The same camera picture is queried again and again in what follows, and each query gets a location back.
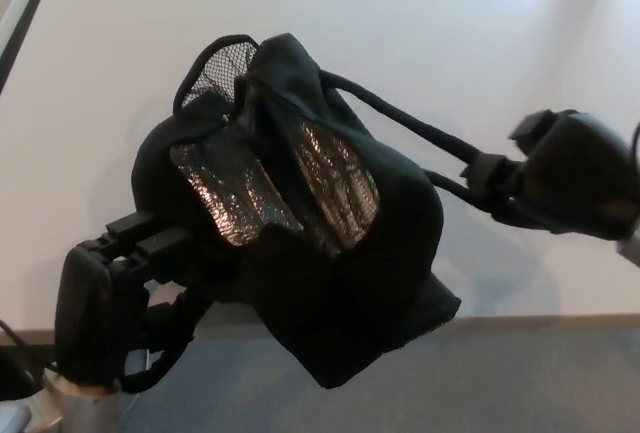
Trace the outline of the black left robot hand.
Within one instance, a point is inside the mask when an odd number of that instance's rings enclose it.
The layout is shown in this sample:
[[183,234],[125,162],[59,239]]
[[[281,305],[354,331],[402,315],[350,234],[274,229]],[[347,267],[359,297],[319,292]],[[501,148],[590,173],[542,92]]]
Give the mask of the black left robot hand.
[[55,315],[58,371],[80,386],[141,393],[156,385],[193,339],[207,301],[185,291],[150,305],[147,283],[187,270],[193,236],[148,212],[107,225],[64,260]]

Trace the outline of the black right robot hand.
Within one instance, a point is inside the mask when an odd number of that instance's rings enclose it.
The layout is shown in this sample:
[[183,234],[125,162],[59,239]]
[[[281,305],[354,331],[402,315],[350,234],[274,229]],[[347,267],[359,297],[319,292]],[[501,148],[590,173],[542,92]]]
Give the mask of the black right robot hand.
[[631,236],[639,219],[639,174],[626,143],[593,115],[543,110],[510,135],[522,161],[480,153],[463,170],[494,220],[608,241]]

